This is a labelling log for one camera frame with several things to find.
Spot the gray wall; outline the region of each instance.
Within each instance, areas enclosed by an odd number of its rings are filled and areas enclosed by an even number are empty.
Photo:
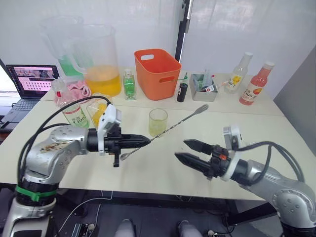
[[[316,155],[315,47],[274,101]]]

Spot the orange bin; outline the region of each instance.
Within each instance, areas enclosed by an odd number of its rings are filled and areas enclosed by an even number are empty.
[[[173,96],[181,64],[162,49],[145,49],[134,53],[137,80],[151,100]]]

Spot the glass cup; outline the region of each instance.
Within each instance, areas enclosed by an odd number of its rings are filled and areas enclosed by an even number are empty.
[[[149,113],[149,134],[153,137],[161,134],[167,127],[168,113],[163,109],[154,109]]]

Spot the plastic pitcher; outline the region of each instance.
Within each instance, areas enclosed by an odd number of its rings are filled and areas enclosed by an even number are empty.
[[[107,25],[84,25],[80,38],[66,46],[73,67],[84,74],[91,92],[116,96],[121,83],[117,63],[115,30]]]
[[[58,60],[65,75],[81,75],[69,61],[64,44],[66,41],[80,37],[83,19],[79,16],[55,16],[40,22],[40,34],[50,53]]]

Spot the white wall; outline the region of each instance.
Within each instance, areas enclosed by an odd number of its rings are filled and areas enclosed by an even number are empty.
[[[315,44],[315,0],[194,0],[181,64],[230,72],[251,51],[249,74],[276,64],[265,88],[274,98]]]
[[[5,64],[53,64],[63,72],[39,35],[39,21],[78,15],[85,23],[112,24],[118,63],[135,66],[134,52],[162,48],[175,54],[179,0],[13,0],[0,2],[0,58]]]

